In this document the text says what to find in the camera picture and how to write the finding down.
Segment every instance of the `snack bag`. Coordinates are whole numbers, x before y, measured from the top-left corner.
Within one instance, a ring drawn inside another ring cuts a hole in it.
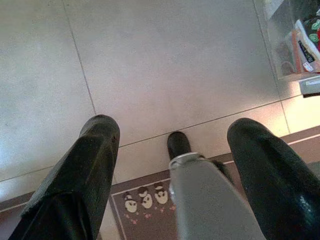
[[[305,71],[320,72],[320,16],[295,23],[298,54]]]

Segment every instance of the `leg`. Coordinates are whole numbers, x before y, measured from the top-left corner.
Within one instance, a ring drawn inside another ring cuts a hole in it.
[[[168,142],[169,149],[181,145]],[[198,153],[173,152],[182,154],[169,165],[180,239],[265,239],[246,203],[214,164]]]

